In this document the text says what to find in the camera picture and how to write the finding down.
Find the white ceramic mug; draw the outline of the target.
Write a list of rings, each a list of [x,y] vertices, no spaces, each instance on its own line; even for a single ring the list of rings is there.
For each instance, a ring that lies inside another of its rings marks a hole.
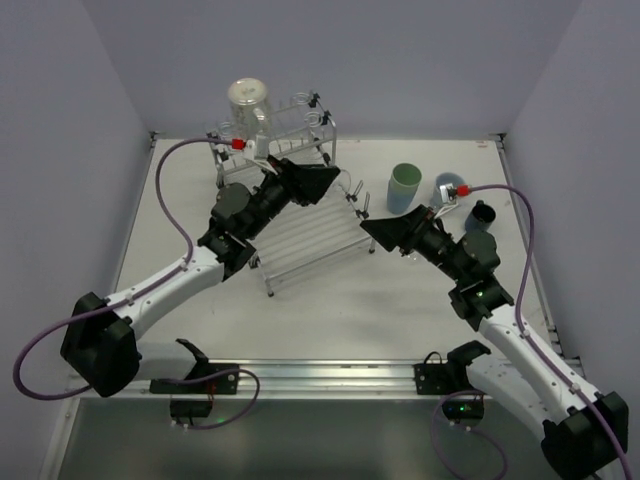
[[[465,180],[458,174],[452,172],[439,174],[435,179],[430,205],[437,208],[454,205],[456,198],[449,194],[448,190],[463,184],[465,184]]]

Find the dark blue ceramic mug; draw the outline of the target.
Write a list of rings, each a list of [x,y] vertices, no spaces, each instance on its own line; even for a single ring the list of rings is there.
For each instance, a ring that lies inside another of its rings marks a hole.
[[[472,231],[486,232],[491,228],[496,217],[496,211],[492,206],[483,200],[478,200],[465,220],[464,229],[467,233]]]

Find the green cup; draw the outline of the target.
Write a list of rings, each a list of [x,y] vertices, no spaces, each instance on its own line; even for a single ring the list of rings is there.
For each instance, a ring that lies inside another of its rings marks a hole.
[[[412,163],[399,163],[394,166],[389,179],[389,191],[392,195],[413,197],[422,181],[421,170]]]

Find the large glass mug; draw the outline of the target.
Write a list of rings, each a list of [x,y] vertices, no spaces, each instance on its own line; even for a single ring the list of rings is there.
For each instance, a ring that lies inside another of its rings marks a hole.
[[[227,91],[235,136],[254,140],[271,133],[272,108],[269,89],[264,82],[245,77],[233,82]]]

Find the small clear glass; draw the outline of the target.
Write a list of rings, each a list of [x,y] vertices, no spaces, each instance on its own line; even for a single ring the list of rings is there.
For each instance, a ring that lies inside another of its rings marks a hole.
[[[352,187],[352,177],[349,171],[341,169],[339,175],[336,177],[332,184],[332,188],[336,192],[341,192],[344,195],[350,193]]]

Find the light blue cup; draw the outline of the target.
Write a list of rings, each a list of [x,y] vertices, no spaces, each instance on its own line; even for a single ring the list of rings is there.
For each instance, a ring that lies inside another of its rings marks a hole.
[[[397,190],[389,187],[386,196],[387,210],[393,215],[402,214],[411,205],[415,194],[415,190]]]

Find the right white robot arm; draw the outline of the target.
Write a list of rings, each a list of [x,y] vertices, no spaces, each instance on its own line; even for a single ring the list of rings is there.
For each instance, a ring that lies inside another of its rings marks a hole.
[[[418,253],[453,280],[455,313],[484,340],[450,352],[449,362],[465,386],[492,397],[533,433],[559,477],[585,479],[626,453],[626,402],[601,393],[519,316],[494,274],[500,258],[490,233],[455,240],[424,206],[361,227],[385,250]]]

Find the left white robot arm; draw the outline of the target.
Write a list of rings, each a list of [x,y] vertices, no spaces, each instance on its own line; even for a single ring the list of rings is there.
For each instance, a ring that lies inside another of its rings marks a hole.
[[[340,170],[298,165],[269,157],[262,182],[222,187],[209,227],[173,264],[126,290],[101,299],[93,293],[74,307],[62,357],[100,396],[110,397],[136,380],[192,385],[206,376],[209,360],[193,343],[146,343],[143,336],[160,319],[199,292],[239,272],[254,256],[258,234],[290,203],[317,204]]]

